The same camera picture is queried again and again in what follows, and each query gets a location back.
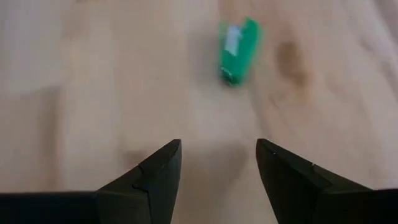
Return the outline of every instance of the green battery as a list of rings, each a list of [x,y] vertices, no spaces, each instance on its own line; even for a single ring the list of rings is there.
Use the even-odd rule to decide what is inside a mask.
[[[231,86],[239,86],[245,80],[261,37],[259,23],[250,18],[242,27],[220,23],[221,78]]]

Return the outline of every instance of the wooden floor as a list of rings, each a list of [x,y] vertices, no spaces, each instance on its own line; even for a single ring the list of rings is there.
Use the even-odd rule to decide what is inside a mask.
[[[276,223],[257,138],[398,187],[396,0],[0,4],[2,192],[97,189],[173,138],[174,223]],[[266,35],[233,89],[217,78],[218,23],[246,16]]]

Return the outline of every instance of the floor stain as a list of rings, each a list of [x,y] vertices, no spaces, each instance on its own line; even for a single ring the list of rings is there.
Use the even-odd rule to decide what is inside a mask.
[[[290,80],[299,88],[307,85],[308,72],[304,69],[303,59],[295,42],[281,43],[277,47],[275,59],[282,78]]]
[[[374,54],[374,48],[373,48],[373,46],[370,44],[370,42],[369,42],[368,40],[366,40],[366,39],[360,37],[360,38],[359,38],[359,43],[361,44],[361,47],[362,47],[365,51],[367,51],[367,52],[369,52],[369,53],[371,53],[371,54]]]

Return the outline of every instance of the wooden surface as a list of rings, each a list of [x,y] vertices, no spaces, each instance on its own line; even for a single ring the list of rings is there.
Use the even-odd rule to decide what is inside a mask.
[[[19,190],[97,189],[173,138],[183,141],[174,223],[276,222],[257,138],[368,187],[398,186],[397,1],[41,1],[18,0],[0,17],[12,19],[0,39],[1,96],[21,105],[0,113],[15,126],[1,167],[51,177],[51,187]],[[11,13],[20,5],[31,13]],[[218,23],[245,16],[266,38],[249,81],[232,89],[217,79]],[[13,38],[43,21],[53,29]],[[50,39],[43,51],[19,47],[40,37]],[[30,153],[10,156],[16,146]],[[0,190],[21,183],[0,174]]]
[[[252,82],[267,137],[361,184],[397,187],[397,14],[373,1],[262,3],[244,14],[267,31]]]

